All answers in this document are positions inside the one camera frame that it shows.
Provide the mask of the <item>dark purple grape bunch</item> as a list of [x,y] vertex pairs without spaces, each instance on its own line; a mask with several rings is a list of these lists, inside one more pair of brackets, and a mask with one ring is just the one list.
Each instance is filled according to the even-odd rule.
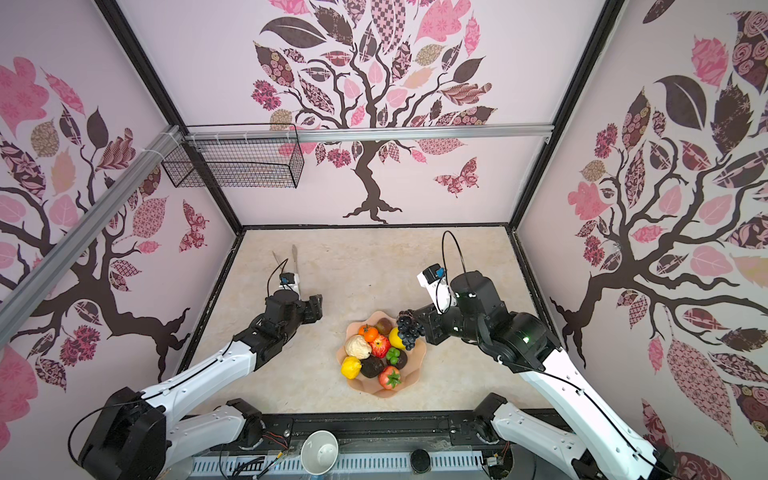
[[415,347],[416,341],[425,336],[425,328],[411,310],[401,311],[397,319],[397,337],[407,351]]

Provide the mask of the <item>dark purple mangosteen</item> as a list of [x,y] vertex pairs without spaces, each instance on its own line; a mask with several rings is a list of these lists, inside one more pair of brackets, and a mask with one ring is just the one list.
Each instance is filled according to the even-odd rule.
[[408,356],[406,351],[396,347],[391,347],[387,351],[384,359],[386,360],[389,366],[392,366],[397,369],[403,369],[408,362]]

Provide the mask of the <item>pink scalloped fruit bowl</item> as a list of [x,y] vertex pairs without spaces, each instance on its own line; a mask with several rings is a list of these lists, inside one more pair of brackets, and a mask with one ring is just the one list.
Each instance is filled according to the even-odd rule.
[[[345,369],[344,365],[347,363],[349,356],[347,355],[345,345],[347,341],[358,335],[358,331],[365,327],[371,326],[377,330],[391,332],[396,325],[396,320],[382,311],[376,311],[368,320],[363,322],[353,322],[347,327],[346,339],[342,347],[336,353],[336,359],[342,370]],[[371,353],[365,359],[357,359],[352,356],[353,362],[349,362],[350,365],[358,363],[361,364],[361,370],[353,376],[352,374],[343,373],[344,378],[350,388],[374,395],[379,398],[390,398],[396,395],[398,392],[415,385],[421,376],[421,366],[424,361],[424,357],[427,352],[427,343],[423,338],[419,338],[415,342],[415,346],[412,350],[406,351],[400,349],[400,355],[384,356],[382,358],[376,357]],[[382,384],[381,380],[384,379],[385,373],[394,373],[395,377],[399,378],[400,382],[390,388]]]

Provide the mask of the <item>cream white pear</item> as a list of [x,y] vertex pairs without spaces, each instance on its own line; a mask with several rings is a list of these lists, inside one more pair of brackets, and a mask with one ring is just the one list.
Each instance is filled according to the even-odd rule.
[[371,356],[372,347],[362,335],[356,334],[346,340],[344,351],[347,356],[364,360]]

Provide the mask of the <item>orange tangerine pair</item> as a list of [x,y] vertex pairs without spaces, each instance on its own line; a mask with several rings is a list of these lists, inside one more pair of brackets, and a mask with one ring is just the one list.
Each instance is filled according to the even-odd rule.
[[380,332],[375,326],[363,324],[359,328],[358,334],[362,336],[367,343],[373,343],[380,335]]

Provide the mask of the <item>red apple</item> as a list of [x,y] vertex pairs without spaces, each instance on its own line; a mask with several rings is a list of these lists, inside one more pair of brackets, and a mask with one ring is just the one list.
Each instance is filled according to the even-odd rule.
[[389,339],[381,334],[372,339],[369,345],[371,346],[371,354],[380,359],[385,358],[391,348]]

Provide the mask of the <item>small yellow lemon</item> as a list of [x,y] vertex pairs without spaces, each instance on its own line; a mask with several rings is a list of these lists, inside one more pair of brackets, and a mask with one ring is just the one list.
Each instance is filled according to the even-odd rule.
[[362,362],[360,359],[354,357],[354,356],[347,356],[341,364],[341,374],[349,379],[353,380],[356,379],[362,369]]

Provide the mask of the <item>red strawberry fruit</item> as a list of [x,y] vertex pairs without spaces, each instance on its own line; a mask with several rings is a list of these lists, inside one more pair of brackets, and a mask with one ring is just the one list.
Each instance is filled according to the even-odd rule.
[[393,390],[402,383],[402,375],[394,366],[386,367],[378,376],[380,386],[385,390]]

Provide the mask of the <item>dark avocado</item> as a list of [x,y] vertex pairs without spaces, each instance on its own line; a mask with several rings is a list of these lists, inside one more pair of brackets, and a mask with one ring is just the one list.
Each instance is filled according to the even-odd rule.
[[366,359],[362,359],[362,369],[360,374],[365,378],[377,378],[379,374],[387,367],[387,362],[383,359],[369,356]]

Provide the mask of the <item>large yellow lemon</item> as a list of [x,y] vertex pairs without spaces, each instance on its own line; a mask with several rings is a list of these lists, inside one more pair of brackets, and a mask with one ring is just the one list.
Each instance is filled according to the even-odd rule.
[[390,331],[388,339],[392,347],[395,347],[399,350],[406,349],[406,346],[404,345],[403,340],[399,336],[399,329],[397,327],[393,328]]

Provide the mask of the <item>brown green pear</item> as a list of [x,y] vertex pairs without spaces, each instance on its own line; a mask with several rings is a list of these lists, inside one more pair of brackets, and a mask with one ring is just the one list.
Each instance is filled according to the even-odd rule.
[[375,328],[381,335],[388,337],[394,325],[389,318],[380,318],[375,324]]

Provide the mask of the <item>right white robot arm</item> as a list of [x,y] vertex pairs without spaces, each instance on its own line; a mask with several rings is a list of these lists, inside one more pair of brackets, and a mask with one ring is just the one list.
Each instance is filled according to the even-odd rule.
[[411,316],[427,343],[456,337],[477,346],[533,386],[568,426],[554,427],[505,400],[482,423],[494,437],[530,451],[569,479],[674,478],[674,450],[655,447],[623,421],[546,323],[509,310],[488,277],[470,271],[449,280],[434,264],[417,280],[432,303]]

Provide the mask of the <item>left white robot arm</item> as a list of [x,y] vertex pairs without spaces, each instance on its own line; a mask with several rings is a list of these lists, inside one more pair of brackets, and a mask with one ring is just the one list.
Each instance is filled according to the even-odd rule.
[[199,404],[277,356],[300,326],[322,316],[321,295],[303,300],[278,290],[265,310],[214,355],[159,384],[124,387],[93,411],[96,421],[71,460],[95,479],[155,479],[167,469],[217,445],[262,433],[260,412],[242,399],[205,415]]

